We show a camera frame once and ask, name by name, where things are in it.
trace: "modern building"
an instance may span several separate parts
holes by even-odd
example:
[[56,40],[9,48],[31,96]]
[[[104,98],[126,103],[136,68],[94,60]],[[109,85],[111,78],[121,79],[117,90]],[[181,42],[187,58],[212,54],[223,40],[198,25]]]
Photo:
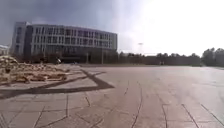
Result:
[[25,60],[42,54],[91,55],[117,50],[117,34],[95,29],[17,22],[11,53]]

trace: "tree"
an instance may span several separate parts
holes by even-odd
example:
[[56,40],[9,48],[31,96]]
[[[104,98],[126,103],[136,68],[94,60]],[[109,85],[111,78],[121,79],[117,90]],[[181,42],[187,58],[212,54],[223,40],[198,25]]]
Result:
[[202,62],[207,66],[215,65],[215,49],[207,49],[202,55]]

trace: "paving tile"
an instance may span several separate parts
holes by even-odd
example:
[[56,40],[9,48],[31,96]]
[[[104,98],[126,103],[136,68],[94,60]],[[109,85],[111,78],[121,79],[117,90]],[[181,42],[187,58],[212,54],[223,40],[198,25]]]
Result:
[[199,128],[224,128],[219,122],[197,123]]
[[147,95],[143,98],[139,116],[153,120],[165,120],[162,105],[156,95]]
[[9,124],[10,128],[33,128],[40,116],[40,112],[20,113]]
[[77,112],[76,115],[82,117],[91,124],[95,124],[102,120],[109,112],[110,110],[108,109],[100,108],[98,106],[91,106],[83,108],[82,110]]
[[164,105],[163,107],[169,121],[192,121],[181,105]]
[[138,118],[134,128],[166,128],[166,122],[147,118]]
[[41,112],[47,102],[30,102],[24,109],[23,112]]
[[52,99],[53,99],[52,94],[39,94],[36,96],[34,101],[48,102],[48,101],[51,101]]
[[127,87],[124,86],[115,89],[102,90],[101,92],[104,93],[103,99],[96,105],[104,108],[113,109],[115,106],[118,106],[119,103],[124,100],[126,89]]
[[43,112],[40,116],[40,119],[37,122],[36,127],[43,127],[50,123],[62,120],[66,117],[65,111],[51,111],[51,112]]
[[193,122],[168,121],[168,128],[197,128]]
[[68,109],[87,107],[88,102],[84,93],[71,93],[68,95]]
[[9,124],[18,114],[19,112],[2,112],[2,116],[7,124]]
[[0,105],[1,111],[20,111],[22,110],[29,102],[4,102]]
[[162,100],[162,104],[167,104],[167,105],[179,104],[176,97],[171,95],[168,91],[158,91],[158,95]]
[[217,121],[207,110],[199,104],[185,105],[196,122],[200,121]]
[[91,124],[87,123],[77,116],[73,118],[68,117],[50,125],[51,128],[91,128],[91,126]]
[[97,126],[100,128],[131,128],[135,117],[117,111],[110,113]]
[[35,98],[35,95],[30,95],[30,94],[24,94],[24,95],[19,95],[15,97],[13,101],[31,101]]
[[66,110],[66,100],[50,101],[45,104],[44,111]]
[[59,93],[59,94],[52,94],[52,100],[66,100],[67,94],[65,93]]
[[141,102],[141,94],[139,86],[132,85],[132,87],[128,89],[128,92],[125,95],[123,101],[118,102],[116,110],[136,115],[138,113],[140,102]]
[[86,92],[90,105],[98,104],[104,97],[100,91]]

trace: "paved plaza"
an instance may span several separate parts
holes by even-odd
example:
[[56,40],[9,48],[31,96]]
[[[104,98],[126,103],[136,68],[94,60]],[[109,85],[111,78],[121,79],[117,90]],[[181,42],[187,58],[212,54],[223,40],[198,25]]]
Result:
[[3,128],[224,128],[224,70],[89,67],[0,86]]

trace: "pavement joint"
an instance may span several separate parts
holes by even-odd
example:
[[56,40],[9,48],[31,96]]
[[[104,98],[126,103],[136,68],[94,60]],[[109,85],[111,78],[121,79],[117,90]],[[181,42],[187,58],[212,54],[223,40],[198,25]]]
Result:
[[59,122],[59,121],[62,121],[62,120],[64,120],[64,119],[66,119],[67,117],[65,116],[65,117],[63,117],[63,118],[61,118],[61,119],[58,119],[58,120],[56,120],[56,121],[53,121],[53,122],[51,122],[51,123],[49,123],[49,124],[47,124],[47,125],[44,125],[44,126],[40,126],[40,127],[38,127],[38,128],[44,128],[44,127],[47,127],[47,126],[50,126],[50,125],[52,125],[52,124],[55,124],[55,123],[57,123],[57,122]]
[[135,126],[135,124],[136,124],[136,122],[137,122],[137,119],[138,119],[138,117],[139,117],[139,113],[140,113],[140,109],[141,109],[141,107],[142,107],[142,102],[143,102],[142,87],[141,87],[141,85],[140,85],[140,83],[139,83],[138,81],[137,81],[137,83],[138,83],[138,85],[139,85],[139,89],[140,89],[140,97],[141,97],[141,100],[140,100],[140,104],[139,104],[139,107],[138,107],[137,115],[136,115],[136,117],[135,117],[135,120],[134,120],[134,122],[133,122],[131,128],[134,128],[134,126]]
[[193,116],[191,115],[191,113],[187,110],[187,108],[185,107],[184,104],[181,104],[183,106],[183,108],[186,110],[186,112],[188,113],[188,115],[191,117],[191,119],[193,120],[194,124],[196,125],[197,128],[199,128],[198,124],[196,123],[196,121],[194,120]]
[[66,95],[66,117],[68,117],[68,94]]
[[88,124],[91,125],[91,123],[90,123],[88,120],[86,120],[85,118],[79,116],[78,114],[75,114],[75,115],[76,115],[78,118],[82,119],[83,121],[85,121],[85,122],[87,122]]
[[224,124],[222,123],[222,121],[220,121],[211,111],[209,111],[209,109],[207,109],[203,104],[201,104],[201,106],[207,111],[209,112],[220,124],[222,124],[222,126],[224,126]]
[[100,124],[101,122],[103,122],[104,118],[106,118],[106,117],[107,117],[108,115],[110,115],[112,112],[114,112],[114,111],[119,112],[118,110],[116,110],[116,107],[118,106],[118,104],[120,104],[120,103],[124,100],[124,97],[125,97],[125,95],[126,95],[127,92],[128,92],[128,88],[129,88],[129,81],[128,81],[127,89],[126,89],[126,91],[125,91],[123,97],[120,98],[121,100],[120,100],[116,105],[114,105],[113,108],[107,108],[107,107],[99,106],[99,107],[102,107],[102,108],[105,108],[105,109],[109,109],[110,111],[109,111],[103,118],[101,118],[98,122],[96,122],[95,124],[93,124],[91,128],[98,127],[98,124]]
[[163,114],[164,114],[164,118],[165,118],[165,121],[166,121],[166,128],[168,128],[167,117],[166,117],[166,112],[165,112],[165,109],[164,109],[164,105],[162,105],[162,109],[163,109]]
[[4,127],[8,128],[8,124],[7,124],[6,119],[2,113],[0,113],[0,126],[1,126],[1,128],[4,128]]
[[90,102],[89,102],[89,98],[88,98],[88,95],[86,94],[86,92],[84,93],[85,94],[85,99],[86,99],[86,102],[88,103],[88,107],[90,107]]
[[43,113],[43,111],[44,111],[44,108],[45,108],[45,106],[42,108],[42,110],[41,110],[41,112],[40,112],[40,115],[39,115],[39,117],[37,118],[37,120],[36,120],[36,122],[35,122],[35,124],[34,124],[34,128],[36,128],[37,123],[38,123],[38,121],[40,120],[40,117],[41,117],[41,115],[42,115],[42,113]]
[[28,106],[28,104],[30,103],[30,102],[32,102],[32,100],[31,101],[29,101],[27,104],[25,104],[25,105],[23,105],[23,107],[18,111],[18,113],[16,113],[15,114],[15,116],[9,121],[9,123],[8,123],[8,125],[25,109],[25,107],[26,106]]

